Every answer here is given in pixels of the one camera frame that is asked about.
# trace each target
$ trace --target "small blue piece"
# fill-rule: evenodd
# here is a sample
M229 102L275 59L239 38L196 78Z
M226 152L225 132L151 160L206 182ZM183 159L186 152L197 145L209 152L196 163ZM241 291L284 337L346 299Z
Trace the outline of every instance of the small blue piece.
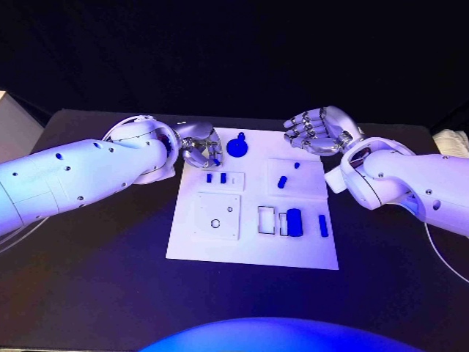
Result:
M228 142L226 146L228 154L233 156L235 158L241 158L249 150L248 142L245 141L245 134L241 132L238 134L238 138L232 139Z
M304 227L301 225L301 210L288 210L288 235L291 237L301 237L304 235Z
M279 180L279 188L284 188L285 187L285 181L288 180L288 178L285 176L281 177L281 180Z
M328 237L327 217L320 215L321 236Z

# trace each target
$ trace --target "robotic hand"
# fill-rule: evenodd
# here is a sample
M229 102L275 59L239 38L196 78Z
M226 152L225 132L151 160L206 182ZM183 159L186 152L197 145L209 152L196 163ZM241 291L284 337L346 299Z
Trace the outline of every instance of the robotic hand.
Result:
M206 148L209 158L202 155ZM174 176L180 149L190 165L220 165L212 124L182 122L169 127L151 116L135 116L114 126L102 140L87 139L0 164L0 236L134 183Z
M335 193L348 189L370 210L402 205L423 222L469 236L469 159L416 155L399 142L364 133L335 107L315 109L285 122L285 140L320 156L343 152L325 174Z

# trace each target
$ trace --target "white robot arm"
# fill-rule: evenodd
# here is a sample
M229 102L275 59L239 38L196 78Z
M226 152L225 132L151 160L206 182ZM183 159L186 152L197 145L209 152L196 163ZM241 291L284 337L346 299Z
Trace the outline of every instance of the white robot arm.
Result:
M182 122L171 128L151 116L135 116L114 126L102 141L87 139L0 164L0 236L134 183L174 176L182 148L193 166L220 165L212 124ZM209 158L202 155L206 148Z
M423 222L469 236L469 159L416 155L399 142L364 138L335 107L307 111L285 122L285 139L317 155L343 152L325 179L335 193L348 189L370 210L406 207Z

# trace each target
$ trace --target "blue object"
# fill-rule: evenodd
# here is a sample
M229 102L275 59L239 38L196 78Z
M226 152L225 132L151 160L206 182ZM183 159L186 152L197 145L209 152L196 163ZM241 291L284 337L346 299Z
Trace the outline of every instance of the blue object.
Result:
M371 332L321 321L243 318L218 321L157 341L141 352L419 351Z
M232 139L228 142L228 154L230 154L230 156L233 156L235 158L241 158L249 150L249 146L248 143L245 141L245 134L243 132L241 132L238 134L238 138Z
M288 178L285 176L281 177L281 180L279 180L279 188L284 188L285 187L285 181L288 180Z
M304 227L301 226L301 210L288 210L288 235L301 237L304 235Z
M327 217L320 215L321 236L328 237Z

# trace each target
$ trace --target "black tabletop surface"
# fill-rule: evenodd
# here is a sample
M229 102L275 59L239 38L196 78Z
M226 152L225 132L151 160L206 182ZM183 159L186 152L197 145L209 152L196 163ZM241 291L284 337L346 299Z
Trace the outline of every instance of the black tabletop surface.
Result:
M100 139L133 115L59 111L35 151ZM284 131L278 120L154 116ZM361 127L419 154L438 152L423 127ZM324 158L327 171L338 161ZM330 193L338 271L167 260L182 165L171 179L52 217L0 254L0 346L135 350L203 323L269 316L338 323L428 351L469 351L469 284L394 205L370 211L348 192ZM436 228L432 235L469 277L469 241Z

